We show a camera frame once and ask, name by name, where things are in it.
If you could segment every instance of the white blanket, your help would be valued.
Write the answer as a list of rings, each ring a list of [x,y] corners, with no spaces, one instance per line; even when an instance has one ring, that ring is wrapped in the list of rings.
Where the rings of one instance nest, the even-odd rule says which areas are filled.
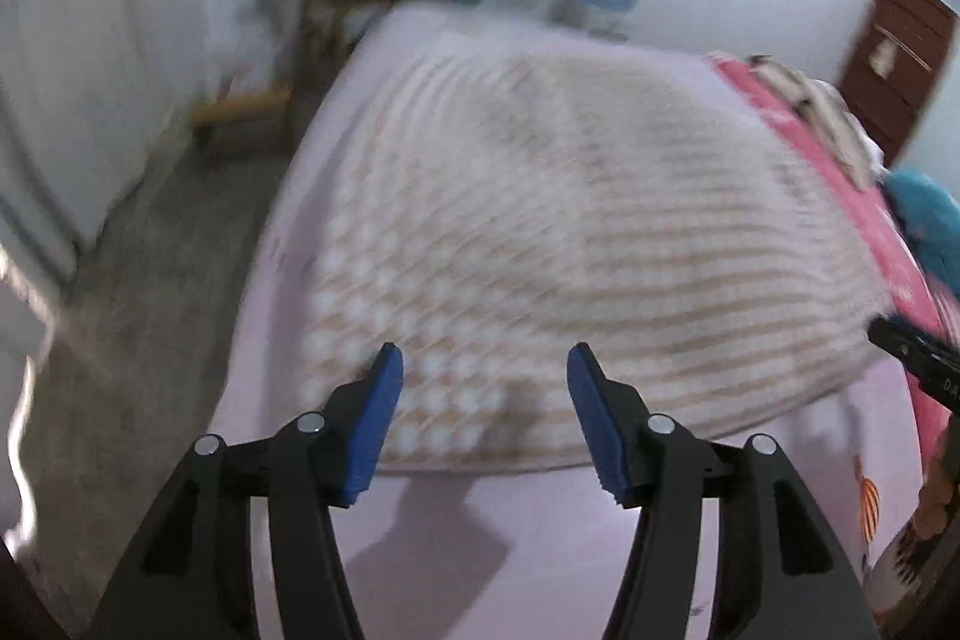
[[[889,306],[766,129],[635,62],[452,34],[368,105],[311,285],[301,408],[395,341],[381,465],[405,469],[587,462],[565,387],[580,340],[699,435],[755,425],[856,379]]]

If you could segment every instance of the wooden door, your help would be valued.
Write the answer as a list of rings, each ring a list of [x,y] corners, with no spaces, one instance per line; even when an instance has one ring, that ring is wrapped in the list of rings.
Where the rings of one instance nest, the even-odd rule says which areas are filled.
[[[889,166],[933,91],[956,15],[939,0],[874,0],[840,81]]]

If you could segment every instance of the metal pin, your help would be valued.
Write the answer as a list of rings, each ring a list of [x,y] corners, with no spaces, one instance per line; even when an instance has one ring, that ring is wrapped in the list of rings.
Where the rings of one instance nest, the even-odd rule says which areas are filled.
[[[677,428],[677,424],[673,418],[669,415],[661,415],[660,413],[651,415],[650,420],[647,421],[647,426],[650,427],[651,432],[656,432],[657,434],[670,434],[670,432],[673,432],[673,429]]]
[[[320,413],[304,413],[296,420],[296,427],[304,434],[317,434],[325,426],[326,421]]]
[[[757,453],[763,453],[764,456],[773,456],[776,453],[776,439],[767,437],[766,434],[757,434],[750,442],[754,450]]]
[[[198,456],[210,456],[220,448],[220,438],[213,434],[204,434],[193,443],[193,451]]]

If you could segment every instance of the pink bedsheet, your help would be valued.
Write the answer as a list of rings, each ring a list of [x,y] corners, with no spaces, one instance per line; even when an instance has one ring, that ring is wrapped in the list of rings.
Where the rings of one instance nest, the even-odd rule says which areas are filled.
[[[920,328],[942,335],[940,316],[923,273],[901,239],[880,189],[858,191],[851,185],[806,124],[753,77],[746,64],[728,55],[711,57],[717,71],[740,90],[763,121],[820,172],[874,254],[877,267],[890,287],[896,309]],[[923,469],[926,469],[936,448],[937,437],[947,426],[949,412],[920,390],[916,378],[907,375],[907,383],[917,419],[920,458]]]

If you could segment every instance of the teal fabric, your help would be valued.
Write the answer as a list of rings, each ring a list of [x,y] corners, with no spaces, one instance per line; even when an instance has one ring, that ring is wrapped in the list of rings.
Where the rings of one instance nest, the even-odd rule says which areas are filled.
[[[883,191],[904,223],[917,263],[960,297],[960,205],[929,177],[913,170],[890,172]]]

